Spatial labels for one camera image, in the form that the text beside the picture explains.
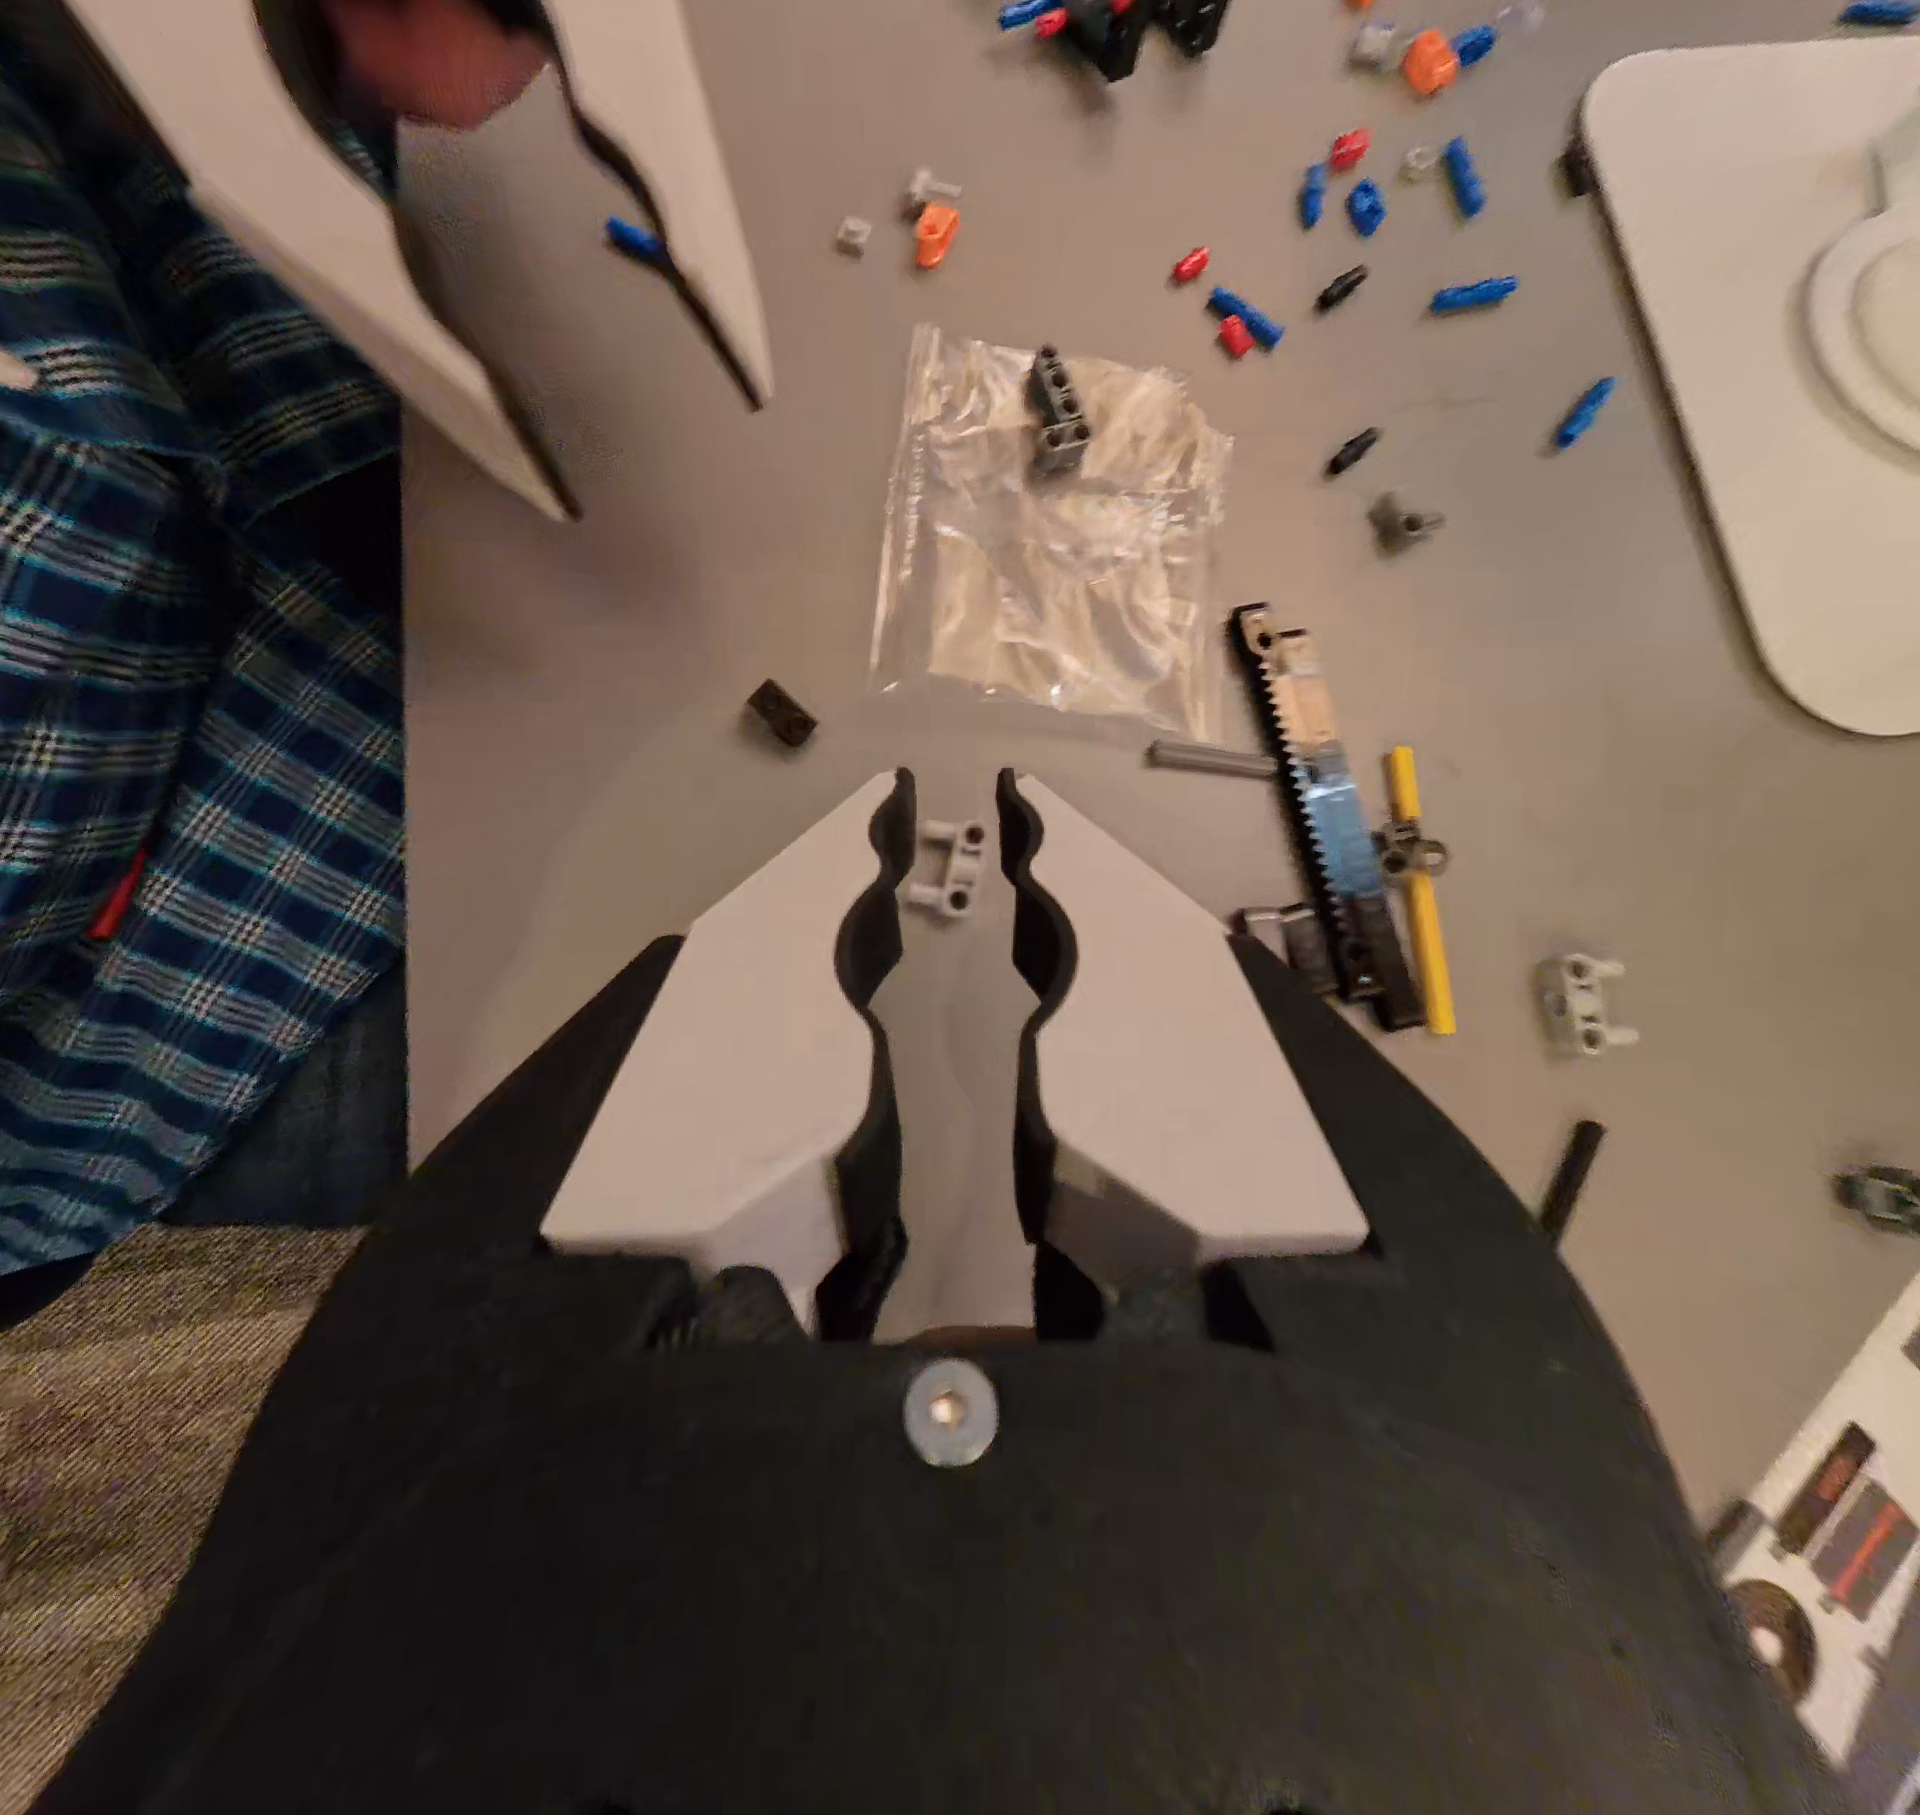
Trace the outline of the black lego axle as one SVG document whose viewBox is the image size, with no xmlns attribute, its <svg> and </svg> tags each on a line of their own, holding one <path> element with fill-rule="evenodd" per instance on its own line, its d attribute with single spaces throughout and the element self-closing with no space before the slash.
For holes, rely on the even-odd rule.
<svg viewBox="0 0 1920 1815">
<path fill-rule="evenodd" d="M 1606 1129 L 1603 1123 L 1582 1118 L 1574 1125 L 1563 1157 L 1537 1206 L 1537 1227 L 1553 1247 L 1561 1247 L 1591 1177 Z"/>
</svg>

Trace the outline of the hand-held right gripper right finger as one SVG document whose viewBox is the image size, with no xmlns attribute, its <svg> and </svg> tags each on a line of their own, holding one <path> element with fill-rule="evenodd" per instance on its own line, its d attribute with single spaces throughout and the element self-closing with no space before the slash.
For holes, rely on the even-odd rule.
<svg viewBox="0 0 1920 1815">
<path fill-rule="evenodd" d="M 1373 1227 L 1225 925 L 1038 777 L 996 777 L 1014 893 L 1014 1190 L 1035 1331 L 1135 1289 L 1348 1256 Z"/>
</svg>

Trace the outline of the dark grey lego beam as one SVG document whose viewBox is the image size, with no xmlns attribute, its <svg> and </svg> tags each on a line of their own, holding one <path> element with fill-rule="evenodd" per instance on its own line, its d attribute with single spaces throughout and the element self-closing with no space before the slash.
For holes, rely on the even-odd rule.
<svg viewBox="0 0 1920 1815">
<path fill-rule="evenodd" d="M 1052 344 L 1034 353 L 1025 401 L 1034 417 L 1034 474 L 1043 482 L 1078 474 L 1091 448 L 1091 424 L 1069 363 Z"/>
</svg>

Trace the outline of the lego sticker sheet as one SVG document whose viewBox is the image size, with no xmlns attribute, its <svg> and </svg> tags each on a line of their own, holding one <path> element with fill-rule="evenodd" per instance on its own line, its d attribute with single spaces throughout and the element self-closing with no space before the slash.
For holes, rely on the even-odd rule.
<svg viewBox="0 0 1920 1815">
<path fill-rule="evenodd" d="M 1747 1650 L 1860 1811 L 1918 1810 L 1918 1285 L 1709 1537 Z"/>
</svg>

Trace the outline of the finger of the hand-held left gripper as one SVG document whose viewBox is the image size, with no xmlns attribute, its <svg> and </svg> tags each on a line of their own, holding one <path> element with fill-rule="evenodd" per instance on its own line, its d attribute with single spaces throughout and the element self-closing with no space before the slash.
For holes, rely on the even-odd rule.
<svg viewBox="0 0 1920 1815">
<path fill-rule="evenodd" d="M 538 436 L 417 283 L 405 220 L 325 134 L 319 57 L 277 2 L 61 0 L 197 209 L 470 465 L 547 519 L 578 519 Z"/>
<path fill-rule="evenodd" d="M 749 408 L 774 396 L 756 267 L 683 0 L 474 0 L 538 39 L 578 142 L 617 181 L 607 248 L 658 279 Z"/>
</svg>

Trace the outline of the person's plaid shirt torso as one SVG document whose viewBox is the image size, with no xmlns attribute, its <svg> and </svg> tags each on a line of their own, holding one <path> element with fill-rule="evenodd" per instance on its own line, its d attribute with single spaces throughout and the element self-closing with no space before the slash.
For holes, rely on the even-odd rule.
<svg viewBox="0 0 1920 1815">
<path fill-rule="evenodd" d="M 400 410 L 69 57 L 2 67 L 4 1318 L 404 1171 Z"/>
</svg>

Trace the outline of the empty clear plastic bag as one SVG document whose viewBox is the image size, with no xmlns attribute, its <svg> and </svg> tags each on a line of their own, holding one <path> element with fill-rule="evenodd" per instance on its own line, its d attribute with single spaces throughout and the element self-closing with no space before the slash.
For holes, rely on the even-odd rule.
<svg viewBox="0 0 1920 1815">
<path fill-rule="evenodd" d="M 917 322 L 866 684 L 1210 741 L 1234 438 L 1165 366 L 1064 360 L 1087 441 L 1041 465 L 1040 352 Z"/>
</svg>

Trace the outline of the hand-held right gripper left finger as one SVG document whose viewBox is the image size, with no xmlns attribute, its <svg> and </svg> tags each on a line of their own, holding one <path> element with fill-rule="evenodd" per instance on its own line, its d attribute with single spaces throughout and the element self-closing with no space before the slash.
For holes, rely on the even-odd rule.
<svg viewBox="0 0 1920 1815">
<path fill-rule="evenodd" d="M 902 963 L 913 771 L 881 771 L 698 916 L 542 1222 L 555 1253 L 762 1270 L 868 1340 L 897 1283 L 899 1101 L 879 987 Z"/>
</svg>

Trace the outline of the yellow lego axle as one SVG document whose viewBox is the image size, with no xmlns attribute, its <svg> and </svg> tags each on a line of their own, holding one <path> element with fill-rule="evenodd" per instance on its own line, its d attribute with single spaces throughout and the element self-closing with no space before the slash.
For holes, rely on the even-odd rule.
<svg viewBox="0 0 1920 1815">
<path fill-rule="evenodd" d="M 1424 1026 L 1430 1036 L 1453 1038 L 1457 1010 L 1438 895 L 1452 851 L 1426 833 L 1414 751 L 1393 747 L 1382 770 L 1389 818 L 1378 833 L 1381 865 L 1402 893 Z"/>
</svg>

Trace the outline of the scattered small colourful lego pins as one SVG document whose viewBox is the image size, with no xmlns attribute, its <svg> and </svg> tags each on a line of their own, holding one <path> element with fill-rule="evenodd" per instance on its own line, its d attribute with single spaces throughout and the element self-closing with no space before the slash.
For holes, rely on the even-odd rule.
<svg viewBox="0 0 1920 1815">
<path fill-rule="evenodd" d="M 1366 13 L 1378 0 L 1348 0 L 1355 10 Z M 1918 0 L 1853 0 L 1837 16 L 1838 27 L 1846 29 L 1905 29 L 1915 24 Z M 1423 99 L 1435 96 L 1449 88 L 1463 70 L 1471 70 L 1496 50 L 1502 29 L 1498 24 L 1476 24 L 1457 34 L 1443 35 L 1439 29 L 1423 29 L 1414 35 L 1399 35 L 1389 24 L 1373 19 L 1359 22 L 1353 44 L 1353 61 L 1361 67 L 1382 70 L 1389 57 L 1398 58 L 1407 85 Z M 1326 211 L 1326 189 L 1332 173 L 1353 171 L 1359 167 L 1371 146 L 1366 130 L 1345 133 L 1335 138 L 1324 164 L 1313 164 L 1303 177 L 1302 189 L 1302 223 L 1312 230 Z M 1463 218 L 1476 215 L 1486 197 L 1478 177 L 1473 181 L 1466 167 L 1466 149 L 1453 142 L 1445 151 L 1445 167 L 1453 181 L 1453 194 Z M 953 207 L 942 204 L 947 190 L 914 190 L 917 204 L 917 262 L 921 267 L 935 267 L 945 260 L 947 244 L 957 232 Z M 1359 183 L 1350 194 L 1350 215 L 1359 237 L 1373 237 L 1378 220 L 1385 220 L 1385 204 L 1377 185 Z M 607 242 L 621 255 L 664 272 L 664 241 L 631 222 L 609 218 L 605 223 Z M 1280 344 L 1284 331 L 1275 322 L 1264 320 L 1245 301 L 1215 290 L 1210 297 L 1210 309 L 1220 319 L 1217 340 L 1221 347 L 1242 357 L 1256 345 L 1270 352 Z"/>
</svg>

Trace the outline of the light grey lego connector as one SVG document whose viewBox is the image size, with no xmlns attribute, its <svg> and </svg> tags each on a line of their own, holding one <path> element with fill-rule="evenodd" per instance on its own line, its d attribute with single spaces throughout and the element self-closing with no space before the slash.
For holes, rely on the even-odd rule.
<svg viewBox="0 0 1920 1815">
<path fill-rule="evenodd" d="M 927 820 L 918 830 L 918 865 L 902 892 L 902 904 L 942 922 L 970 919 L 986 858 L 984 820 Z"/>
<path fill-rule="evenodd" d="M 1535 964 L 1534 987 L 1555 1048 L 1571 1059 L 1600 1059 L 1637 1046 L 1634 1026 L 1614 1022 L 1608 992 L 1625 977 L 1613 958 L 1563 953 Z"/>
</svg>

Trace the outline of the black gear rack lego assembly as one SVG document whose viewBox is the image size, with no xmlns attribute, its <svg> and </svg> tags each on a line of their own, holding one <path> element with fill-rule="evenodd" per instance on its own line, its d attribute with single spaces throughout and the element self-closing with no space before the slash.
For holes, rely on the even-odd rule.
<svg viewBox="0 0 1920 1815">
<path fill-rule="evenodd" d="M 1317 644 L 1308 630 L 1284 627 L 1268 603 L 1238 604 L 1228 634 L 1278 761 L 1335 989 L 1343 1001 L 1368 1008 L 1386 1033 L 1421 1029 L 1423 993 Z"/>
</svg>

